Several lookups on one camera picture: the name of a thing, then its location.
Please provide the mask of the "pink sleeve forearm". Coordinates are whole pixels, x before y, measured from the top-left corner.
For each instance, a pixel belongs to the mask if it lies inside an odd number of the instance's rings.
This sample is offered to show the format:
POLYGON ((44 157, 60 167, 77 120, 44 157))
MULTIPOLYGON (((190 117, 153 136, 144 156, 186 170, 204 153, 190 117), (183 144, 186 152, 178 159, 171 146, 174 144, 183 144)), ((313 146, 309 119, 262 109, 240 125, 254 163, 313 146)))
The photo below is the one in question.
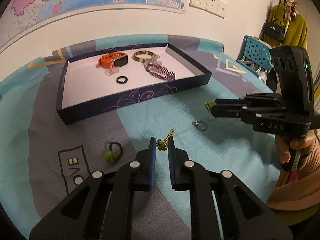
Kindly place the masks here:
POLYGON ((319 215, 319 141, 313 133, 289 143, 277 136, 278 159, 283 164, 290 160, 289 148, 301 152, 296 179, 277 186, 269 197, 267 206, 286 225, 292 226, 319 215))

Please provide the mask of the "right hand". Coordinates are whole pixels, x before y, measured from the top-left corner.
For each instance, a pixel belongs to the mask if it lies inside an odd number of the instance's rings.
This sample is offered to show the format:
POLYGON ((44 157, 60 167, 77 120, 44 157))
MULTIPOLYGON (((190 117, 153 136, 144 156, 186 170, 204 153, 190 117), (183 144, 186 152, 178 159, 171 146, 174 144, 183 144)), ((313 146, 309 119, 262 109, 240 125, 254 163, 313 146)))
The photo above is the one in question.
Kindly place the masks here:
POLYGON ((287 137, 281 137, 276 135, 275 137, 276 152, 278 160, 281 164, 288 163, 291 159, 289 149, 300 151, 301 156, 308 155, 313 150, 316 144, 316 136, 314 131, 309 131, 307 136, 298 139, 288 139, 287 137))

